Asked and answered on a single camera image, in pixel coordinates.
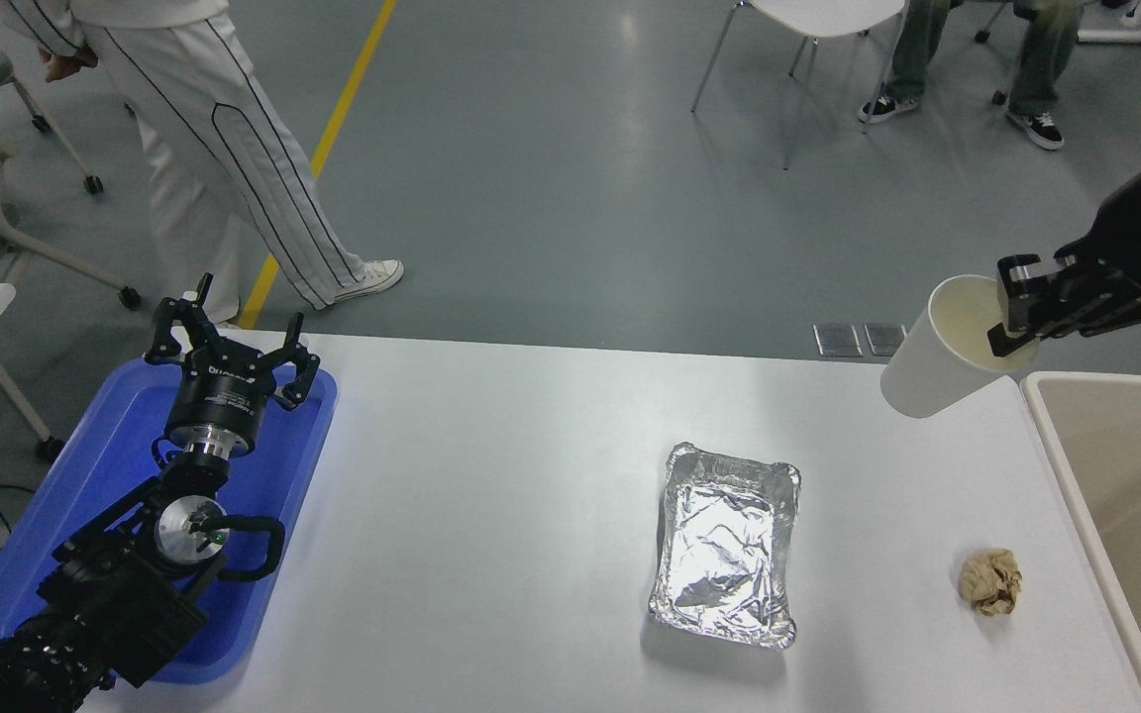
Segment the person's hand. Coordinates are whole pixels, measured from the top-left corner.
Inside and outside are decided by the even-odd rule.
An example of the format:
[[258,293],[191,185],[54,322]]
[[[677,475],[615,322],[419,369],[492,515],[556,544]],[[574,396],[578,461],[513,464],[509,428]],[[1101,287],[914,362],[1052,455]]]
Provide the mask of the person's hand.
[[60,81],[64,78],[76,75],[81,68],[94,68],[98,66],[98,58],[89,49],[74,55],[60,55],[55,52],[38,50],[38,58],[44,64],[44,83]]

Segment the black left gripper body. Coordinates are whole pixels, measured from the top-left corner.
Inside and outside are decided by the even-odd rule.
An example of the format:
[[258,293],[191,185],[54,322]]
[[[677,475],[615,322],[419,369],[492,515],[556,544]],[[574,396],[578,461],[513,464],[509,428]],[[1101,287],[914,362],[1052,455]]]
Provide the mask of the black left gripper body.
[[203,357],[183,360],[178,383],[163,434],[185,446],[191,434],[210,428],[235,435],[237,447],[257,445],[267,402],[267,375],[248,365],[224,366]]

